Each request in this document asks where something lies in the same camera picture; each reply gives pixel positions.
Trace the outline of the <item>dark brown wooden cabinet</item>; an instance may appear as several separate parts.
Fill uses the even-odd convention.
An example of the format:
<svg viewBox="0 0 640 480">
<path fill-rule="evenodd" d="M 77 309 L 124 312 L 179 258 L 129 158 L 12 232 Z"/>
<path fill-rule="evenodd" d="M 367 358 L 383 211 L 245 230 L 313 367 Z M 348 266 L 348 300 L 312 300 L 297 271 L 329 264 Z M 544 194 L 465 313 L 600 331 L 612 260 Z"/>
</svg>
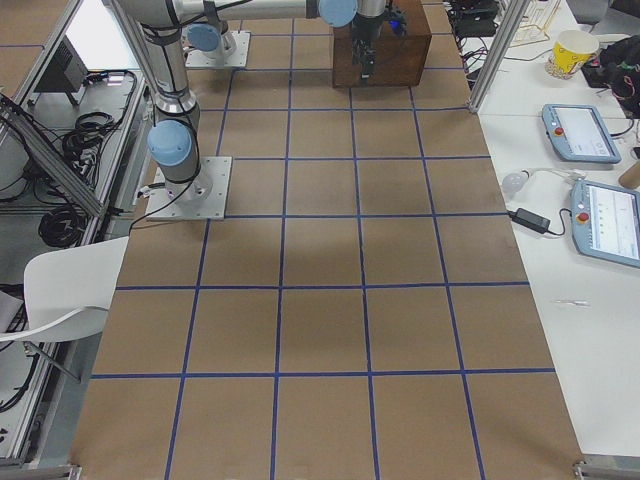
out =
<svg viewBox="0 0 640 480">
<path fill-rule="evenodd" d="M 357 77 L 346 61 L 332 65 L 332 86 L 399 87 L 416 86 L 431 43 L 431 29 L 419 1 L 349 1 L 354 19 L 372 19 L 376 26 L 376 58 L 381 62 L 369 79 Z"/>
</svg>

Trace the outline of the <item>yellow popcorn paper cup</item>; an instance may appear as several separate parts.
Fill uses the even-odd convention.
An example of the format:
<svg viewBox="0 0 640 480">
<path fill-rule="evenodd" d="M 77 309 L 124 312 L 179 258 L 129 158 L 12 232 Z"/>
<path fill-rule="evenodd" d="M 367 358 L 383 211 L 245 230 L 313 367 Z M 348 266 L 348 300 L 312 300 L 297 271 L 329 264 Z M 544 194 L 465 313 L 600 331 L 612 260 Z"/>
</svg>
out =
<svg viewBox="0 0 640 480">
<path fill-rule="evenodd" d="M 556 78 L 570 79 L 582 66 L 592 60 L 600 48 L 599 40 L 591 33 L 579 30 L 561 32 L 545 64 L 545 71 Z"/>
</svg>

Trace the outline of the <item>white light bulb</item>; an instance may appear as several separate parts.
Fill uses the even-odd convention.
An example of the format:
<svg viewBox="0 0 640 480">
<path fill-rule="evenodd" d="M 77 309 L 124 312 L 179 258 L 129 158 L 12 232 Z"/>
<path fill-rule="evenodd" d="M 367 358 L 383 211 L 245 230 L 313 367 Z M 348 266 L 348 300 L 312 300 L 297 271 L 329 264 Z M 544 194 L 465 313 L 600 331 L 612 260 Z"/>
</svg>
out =
<svg viewBox="0 0 640 480">
<path fill-rule="evenodd" d="M 530 179 L 531 174 L 520 170 L 507 174 L 501 181 L 501 190 L 505 196 L 513 196 L 521 191 Z"/>
</svg>

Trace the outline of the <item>upper blue teach pendant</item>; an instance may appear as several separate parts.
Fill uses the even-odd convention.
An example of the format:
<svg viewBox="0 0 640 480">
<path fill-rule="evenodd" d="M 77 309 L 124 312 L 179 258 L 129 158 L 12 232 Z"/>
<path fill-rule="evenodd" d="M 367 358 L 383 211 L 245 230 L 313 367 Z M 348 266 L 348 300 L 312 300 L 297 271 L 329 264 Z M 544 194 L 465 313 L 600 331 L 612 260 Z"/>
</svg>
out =
<svg viewBox="0 0 640 480">
<path fill-rule="evenodd" d="M 541 119 L 551 146 L 562 161 L 621 162 L 613 138 L 594 106 L 545 104 Z"/>
</svg>

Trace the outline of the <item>blue teach pendant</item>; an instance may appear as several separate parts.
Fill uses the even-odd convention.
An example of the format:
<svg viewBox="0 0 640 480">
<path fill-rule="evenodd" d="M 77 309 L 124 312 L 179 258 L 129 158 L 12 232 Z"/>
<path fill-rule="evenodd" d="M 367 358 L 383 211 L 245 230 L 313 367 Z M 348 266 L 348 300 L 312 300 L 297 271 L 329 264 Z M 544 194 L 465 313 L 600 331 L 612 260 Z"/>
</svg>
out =
<svg viewBox="0 0 640 480">
<path fill-rule="evenodd" d="M 571 232 L 577 251 L 639 267 L 639 192 L 587 180 L 571 195 Z"/>
<path fill-rule="evenodd" d="M 562 161 L 621 162 L 613 138 L 594 106 L 545 104 L 541 119 L 551 146 Z"/>
</svg>

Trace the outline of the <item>black power adapter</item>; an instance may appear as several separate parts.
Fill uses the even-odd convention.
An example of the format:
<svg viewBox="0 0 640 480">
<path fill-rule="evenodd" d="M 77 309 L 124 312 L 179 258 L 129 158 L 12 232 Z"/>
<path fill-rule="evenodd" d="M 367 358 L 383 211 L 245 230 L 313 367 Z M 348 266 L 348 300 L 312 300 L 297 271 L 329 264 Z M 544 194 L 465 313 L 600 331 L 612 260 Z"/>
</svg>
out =
<svg viewBox="0 0 640 480">
<path fill-rule="evenodd" d="M 508 216 L 512 222 L 534 232 L 545 234 L 549 231 L 550 220 L 524 208 L 510 210 Z"/>
</svg>

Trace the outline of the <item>black electronics box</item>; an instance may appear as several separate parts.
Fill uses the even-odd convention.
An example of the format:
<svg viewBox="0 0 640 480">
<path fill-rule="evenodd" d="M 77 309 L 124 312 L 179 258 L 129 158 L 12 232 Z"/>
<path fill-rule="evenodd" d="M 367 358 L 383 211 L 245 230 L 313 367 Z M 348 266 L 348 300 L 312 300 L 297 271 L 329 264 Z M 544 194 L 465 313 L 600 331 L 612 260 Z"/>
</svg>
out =
<svg viewBox="0 0 640 480">
<path fill-rule="evenodd" d="M 88 73 L 73 44 L 64 36 L 36 85 L 35 92 L 65 94 L 73 106 L 79 106 L 84 96 L 84 82 Z"/>
</svg>

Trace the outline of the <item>cardboard tube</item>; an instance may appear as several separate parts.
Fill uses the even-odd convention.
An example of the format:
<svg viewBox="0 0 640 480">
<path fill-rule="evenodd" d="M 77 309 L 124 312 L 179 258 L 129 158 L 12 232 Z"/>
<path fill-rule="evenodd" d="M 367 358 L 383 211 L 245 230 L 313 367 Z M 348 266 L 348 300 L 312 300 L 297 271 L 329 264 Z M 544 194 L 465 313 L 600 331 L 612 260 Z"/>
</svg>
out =
<svg viewBox="0 0 640 480">
<path fill-rule="evenodd" d="M 640 163 L 629 167 L 618 179 L 620 186 L 626 189 L 637 189 L 640 186 Z"/>
</svg>

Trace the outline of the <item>lower blue teach pendant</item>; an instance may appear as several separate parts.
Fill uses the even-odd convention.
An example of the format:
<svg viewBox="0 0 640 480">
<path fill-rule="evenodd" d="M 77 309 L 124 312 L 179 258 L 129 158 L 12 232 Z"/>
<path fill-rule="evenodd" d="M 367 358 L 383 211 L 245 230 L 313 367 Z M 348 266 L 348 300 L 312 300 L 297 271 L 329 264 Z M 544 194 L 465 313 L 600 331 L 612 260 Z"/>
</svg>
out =
<svg viewBox="0 0 640 480">
<path fill-rule="evenodd" d="M 639 192 L 587 180 L 571 195 L 571 232 L 577 251 L 639 267 Z"/>
</svg>

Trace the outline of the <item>white plastic chair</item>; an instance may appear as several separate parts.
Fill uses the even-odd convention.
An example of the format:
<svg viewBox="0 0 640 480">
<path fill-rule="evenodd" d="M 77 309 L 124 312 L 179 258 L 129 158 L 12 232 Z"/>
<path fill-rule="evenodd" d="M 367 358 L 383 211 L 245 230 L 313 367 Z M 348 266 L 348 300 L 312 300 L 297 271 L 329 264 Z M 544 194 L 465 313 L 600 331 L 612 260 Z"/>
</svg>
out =
<svg viewBox="0 0 640 480">
<path fill-rule="evenodd" d="M 79 340 L 103 331 L 129 238 L 40 254 L 24 270 L 28 325 L 3 333 L 3 342 L 20 341 L 79 383 L 81 378 L 44 352 L 41 343 Z"/>
</svg>

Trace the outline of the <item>aluminium frame post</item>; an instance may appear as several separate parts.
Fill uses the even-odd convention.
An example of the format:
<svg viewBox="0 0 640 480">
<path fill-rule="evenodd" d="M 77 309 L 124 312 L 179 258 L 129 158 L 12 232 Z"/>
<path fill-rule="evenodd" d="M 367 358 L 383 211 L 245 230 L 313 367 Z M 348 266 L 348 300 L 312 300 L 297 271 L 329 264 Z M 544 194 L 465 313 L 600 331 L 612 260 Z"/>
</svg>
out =
<svg viewBox="0 0 640 480">
<path fill-rule="evenodd" d="M 489 89 L 494 81 L 511 41 L 519 28 L 527 9 L 527 0 L 508 2 L 506 12 L 492 41 L 489 53 L 480 69 L 480 73 L 471 91 L 468 102 L 469 111 L 478 113 Z"/>
</svg>

